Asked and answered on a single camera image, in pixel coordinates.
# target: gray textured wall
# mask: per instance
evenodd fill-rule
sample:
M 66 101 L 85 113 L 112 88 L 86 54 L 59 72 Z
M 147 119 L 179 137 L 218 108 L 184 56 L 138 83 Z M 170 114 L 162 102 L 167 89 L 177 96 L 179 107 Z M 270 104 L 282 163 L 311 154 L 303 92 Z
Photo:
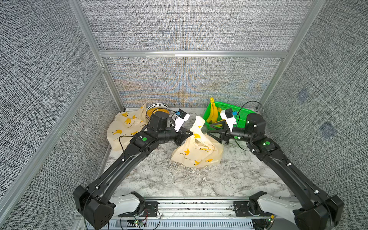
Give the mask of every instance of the gray textured wall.
M 368 1 L 328 0 L 265 105 L 272 137 L 345 203 L 335 229 L 368 220 Z
M 287 50 L 312 0 L 81 0 L 101 49 Z
M 77 214 L 72 193 L 96 179 L 117 113 L 100 77 L 0 229 L 70 229 Z
M 97 64 L 68 1 L 0 5 L 0 198 Z
M 313 0 L 80 0 L 101 50 L 288 50 Z M 276 59 L 110 58 L 128 107 L 258 100 Z
M 207 107 L 210 97 L 236 106 L 258 100 L 280 59 L 120 57 L 106 63 L 127 107 Z

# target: black cable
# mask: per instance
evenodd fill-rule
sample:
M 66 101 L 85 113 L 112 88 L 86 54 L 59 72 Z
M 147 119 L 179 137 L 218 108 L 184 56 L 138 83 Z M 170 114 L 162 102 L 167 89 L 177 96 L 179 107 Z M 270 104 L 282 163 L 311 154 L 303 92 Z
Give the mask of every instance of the black cable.
M 124 230 L 123 226 L 121 225 L 121 218 L 122 218 L 122 216 L 120 217 L 120 227 L 121 227 L 121 230 Z
M 135 221 L 137 222 L 137 225 L 138 225 L 139 229 L 141 229 L 141 227 L 139 226 L 139 222 L 138 222 L 137 218 L 135 217 L 135 215 L 133 213 L 131 213 L 131 214 L 133 215 Z
M 248 150 L 243 149 L 243 148 L 239 145 L 239 143 L 238 143 L 236 140 L 234 140 L 234 141 L 235 141 L 235 143 L 239 146 L 239 148 L 241 148 L 242 150 L 244 150 L 244 151 L 246 151 L 246 152 L 248 152 L 248 151 L 249 151 L 249 149 L 248 149 Z
M 273 224 L 275 223 L 275 215 L 271 214 L 271 218 L 270 221 L 267 223 L 266 227 L 264 228 L 264 230 L 270 230 L 273 226 Z
M 85 202 L 85 204 L 84 204 L 84 208 L 83 208 L 83 220 L 84 220 L 84 226 L 86 227 L 86 230 L 88 230 L 88 228 L 87 228 L 87 223 L 86 223 L 86 217 L 85 217 L 85 215 L 86 215 L 86 206 L 87 206 L 87 202 L 88 202 L 88 200 L 89 200 L 89 198 L 92 196 L 92 193 L 89 195 L 89 197 L 87 198 L 87 200 L 86 200 L 86 202 Z
M 328 210 L 328 213 L 330 214 L 330 230 L 332 229 L 332 215 L 331 215 L 331 211 L 330 211 L 330 208 L 328 207 L 328 205 L 326 204 L 326 207 L 327 207 L 327 210 Z
M 120 142 L 120 145 L 121 145 L 121 148 L 123 149 L 123 154 L 124 154 L 124 148 L 123 148 L 123 145 L 121 144 L 121 141 L 120 141 L 120 137 L 119 137 L 119 142 Z M 117 167 L 119 167 L 120 166 L 120 164 L 122 163 L 122 162 L 124 162 L 124 161 L 121 161 L 116 167 L 115 167 L 115 169 L 117 168 Z M 112 172 L 114 172 L 114 170 L 112 170 L 109 174 L 108 174 L 108 176 L 107 177 L 105 177 L 98 185 L 97 185 L 97 187 L 99 187 L 103 182 L 104 182 L 104 180 L 106 179 L 106 178 L 108 178 L 110 175 L 111 175 L 111 173 Z M 85 204 L 84 204 L 84 208 L 83 208 L 83 220 L 84 220 L 84 226 L 86 227 L 86 230 L 88 230 L 88 228 L 87 228 L 87 223 L 86 223 L 86 217 L 85 217 L 85 215 L 86 215 L 86 206 L 87 206 L 87 202 L 88 202 L 88 200 L 89 200 L 89 198 L 92 196 L 92 194 L 96 191 L 96 189 L 97 188 L 95 188 L 93 191 L 92 191 L 92 193 L 88 196 L 88 198 L 87 198 L 87 200 L 86 200 L 86 202 L 85 202 Z
M 124 148 L 123 148 L 123 145 L 121 144 L 121 141 L 120 141 L 121 137 L 133 137 L 133 136 L 120 136 L 119 137 L 119 143 L 120 143 L 121 149 L 123 150 L 123 154 L 124 154 Z
M 241 111 L 241 109 L 246 105 L 246 104 L 248 104 L 249 102 L 256 102 L 256 103 L 258 103 L 258 104 L 260 104 L 261 105 L 261 107 L 262 107 L 262 111 L 263 111 L 263 113 L 265 112 L 264 111 L 264 109 L 263 109 L 263 105 L 261 104 L 261 103 L 259 103 L 258 101 L 256 101 L 256 100 L 250 100 L 250 101 L 248 101 L 248 102 L 246 102 L 241 108 L 240 108 L 240 110 L 238 111 L 238 114 L 236 115 L 236 117 L 235 117 L 235 119 L 237 118 L 237 116 L 239 116 L 239 119 L 240 119 L 240 111 Z
M 171 115 L 171 117 L 170 117 L 170 119 L 171 119 L 171 120 L 173 120 L 173 116 L 174 116 L 175 114 L 176 114 L 176 113 L 173 113 L 173 114 Z M 175 120 L 173 120 L 173 122 L 169 119 L 169 120 L 170 120 L 170 123 L 171 123 L 171 124 L 173 124 L 173 125 L 174 125 L 174 127 L 175 127 L 175 121 L 176 121 L 176 119 L 177 119 L 177 118 L 178 118 L 178 115 L 176 115 Z
M 159 213 L 159 215 L 160 215 L 160 220 L 159 220 L 159 224 L 156 226 L 156 228 L 158 228 L 158 226 L 160 226 L 160 223 L 161 223 L 161 214 L 160 214 L 160 212 L 157 210 L 157 212 Z
M 175 120 L 173 120 L 171 117 L 168 117 L 168 119 L 170 121 L 170 127 L 166 128 L 166 130 L 174 129 L 175 126 L 176 126 L 176 124 L 175 124 L 176 118 L 175 118 Z

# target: red wire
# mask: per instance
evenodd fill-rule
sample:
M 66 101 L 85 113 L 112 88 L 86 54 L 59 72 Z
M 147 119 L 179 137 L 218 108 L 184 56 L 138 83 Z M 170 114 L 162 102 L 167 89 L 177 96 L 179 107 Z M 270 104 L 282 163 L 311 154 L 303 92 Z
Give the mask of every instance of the red wire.
M 144 220 L 146 220 L 146 222 L 144 223 L 144 226 L 146 226 L 146 223 L 147 223 L 147 220 L 148 220 L 148 210 L 147 209 L 146 209 L 146 218 L 144 218 Z

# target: metal grate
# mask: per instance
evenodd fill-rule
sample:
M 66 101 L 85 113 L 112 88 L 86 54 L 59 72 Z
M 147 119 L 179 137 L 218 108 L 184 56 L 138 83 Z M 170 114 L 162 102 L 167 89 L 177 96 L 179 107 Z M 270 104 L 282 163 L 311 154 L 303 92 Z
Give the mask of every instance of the metal grate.
M 150 110 L 150 109 L 152 109 L 152 108 L 163 108 L 163 109 L 166 109 L 167 111 L 169 111 L 169 113 L 170 113 L 170 107 L 168 105 L 166 105 L 164 103 L 155 103 L 155 104 L 152 104 L 152 105 L 148 106 L 147 109 L 146 109 L 146 118 L 148 120 L 150 120 L 151 117 L 148 116 L 147 111 Z
M 157 226 L 159 220 L 149 219 L 147 221 L 147 225 L 145 228 L 153 229 Z M 87 223 L 88 229 L 91 229 L 92 226 Z M 131 223 L 127 223 L 126 220 L 111 220 L 109 223 L 109 229 L 111 230 L 119 230 L 123 227 L 123 229 L 137 230 Z M 232 230 L 241 230 L 241 229 L 253 229 L 253 223 L 251 219 L 234 219 L 234 220 L 161 220 L 160 226 L 157 229 L 232 229 Z

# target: plastic bag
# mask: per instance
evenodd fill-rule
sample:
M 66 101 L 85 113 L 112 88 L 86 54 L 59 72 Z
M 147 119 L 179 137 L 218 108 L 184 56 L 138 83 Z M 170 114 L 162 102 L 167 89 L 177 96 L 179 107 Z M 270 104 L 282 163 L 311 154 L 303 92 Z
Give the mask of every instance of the plastic bag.
M 143 126 L 148 123 L 146 118 L 146 104 L 137 111 L 122 112 L 115 116 L 107 129 L 107 139 L 114 151 L 122 151 L 120 141 L 125 149 L 130 143 L 131 137 L 140 132 Z
M 204 167 L 220 164 L 224 145 L 217 142 L 207 134 L 203 134 L 201 128 L 205 121 L 196 116 L 195 122 L 190 129 L 193 135 L 188 137 L 184 144 L 175 149 L 171 160 L 182 163 L 187 167 Z

